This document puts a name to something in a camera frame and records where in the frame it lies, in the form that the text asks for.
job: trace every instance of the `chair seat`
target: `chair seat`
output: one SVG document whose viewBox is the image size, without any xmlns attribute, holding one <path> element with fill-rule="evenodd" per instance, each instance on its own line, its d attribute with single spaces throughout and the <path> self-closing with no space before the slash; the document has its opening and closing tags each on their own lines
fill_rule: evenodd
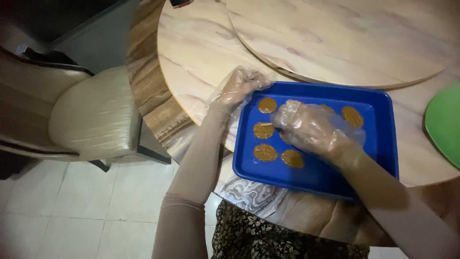
<svg viewBox="0 0 460 259">
<path fill-rule="evenodd" d="M 125 66 L 105 70 L 67 90 L 49 120 L 52 142 L 84 160 L 134 153 L 141 117 Z"/>
</svg>

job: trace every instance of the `chair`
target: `chair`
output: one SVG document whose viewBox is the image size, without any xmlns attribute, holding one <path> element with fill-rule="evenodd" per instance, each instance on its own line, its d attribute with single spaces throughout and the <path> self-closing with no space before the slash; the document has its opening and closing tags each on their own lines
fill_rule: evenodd
<svg viewBox="0 0 460 259">
<path fill-rule="evenodd" d="M 171 157 L 142 121 L 125 66 L 92 76 L 74 65 L 35 62 L 0 49 L 0 150 L 39 159 Z"/>
</svg>

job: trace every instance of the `beige arm sleeve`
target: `beige arm sleeve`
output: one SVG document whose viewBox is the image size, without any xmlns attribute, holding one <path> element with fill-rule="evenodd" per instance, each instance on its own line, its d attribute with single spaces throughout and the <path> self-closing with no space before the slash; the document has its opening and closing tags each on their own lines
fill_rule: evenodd
<svg viewBox="0 0 460 259">
<path fill-rule="evenodd" d="M 161 205 L 153 259 L 207 258 L 203 204 L 216 184 L 229 117 L 213 110 L 205 116 Z"/>
<path fill-rule="evenodd" d="M 425 203 L 356 147 L 334 163 L 375 220 L 411 259 L 460 259 L 460 239 Z"/>
</svg>

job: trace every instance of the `marble table top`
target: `marble table top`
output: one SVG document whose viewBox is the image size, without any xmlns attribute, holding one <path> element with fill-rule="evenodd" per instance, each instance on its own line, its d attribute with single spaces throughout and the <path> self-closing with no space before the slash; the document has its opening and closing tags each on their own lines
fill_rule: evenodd
<svg viewBox="0 0 460 259">
<path fill-rule="evenodd" d="M 227 0 L 227 8 L 242 43 L 283 73 L 392 88 L 432 77 L 458 54 L 458 23 L 446 12 L 454 4 L 440 2 Z"/>
<path fill-rule="evenodd" d="M 238 41 L 225 3 L 195 0 L 189 6 L 173 9 L 167 1 L 162 10 L 163 3 L 164 0 L 140 2 L 130 34 L 128 70 L 132 93 L 144 120 L 163 147 L 180 163 L 193 139 L 196 124 L 201 123 L 199 111 L 204 109 L 203 100 L 228 71 L 236 65 L 264 72 L 272 70 Z M 161 76 L 158 59 L 166 82 Z M 283 75 L 279 78 L 292 80 Z M 460 210 L 456 206 L 460 201 L 460 177 L 448 180 L 460 173 L 453 170 L 425 137 L 422 115 L 436 91 L 458 80 L 460 65 L 457 64 L 424 82 L 425 85 L 415 86 L 416 91 L 402 88 L 388 92 L 395 111 L 400 111 L 396 119 L 398 151 L 402 148 L 399 151 L 400 171 L 420 171 L 421 175 L 420 178 L 410 177 L 409 173 L 403 183 L 417 186 L 446 181 L 410 190 L 455 229 L 460 226 Z M 225 142 L 232 150 L 234 140 L 233 146 L 231 140 L 229 136 Z M 246 181 L 236 177 L 231 164 L 230 154 L 222 161 L 214 192 L 250 213 L 295 231 L 333 240 L 370 246 L 394 245 L 360 205 Z M 434 172 L 441 175 L 433 177 Z"/>
</svg>

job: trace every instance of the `hand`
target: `hand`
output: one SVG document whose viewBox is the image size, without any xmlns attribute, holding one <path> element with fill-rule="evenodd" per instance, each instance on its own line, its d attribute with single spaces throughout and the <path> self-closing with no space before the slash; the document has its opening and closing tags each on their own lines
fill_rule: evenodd
<svg viewBox="0 0 460 259">
<path fill-rule="evenodd" d="M 261 72 L 238 66 L 232 71 L 222 92 L 213 99 L 211 106 L 225 106 L 228 110 L 232 110 L 252 94 L 252 92 L 263 90 L 272 83 Z"/>
<path fill-rule="evenodd" d="M 348 125 L 339 115 L 328 112 L 319 105 L 307 105 L 296 100 L 286 101 L 286 104 L 272 115 L 271 122 L 286 132 L 289 141 L 295 147 L 332 161 L 341 157 L 347 148 L 356 145 L 346 133 L 351 133 L 351 137 L 356 134 L 362 136 L 364 133 L 361 129 Z"/>
</svg>

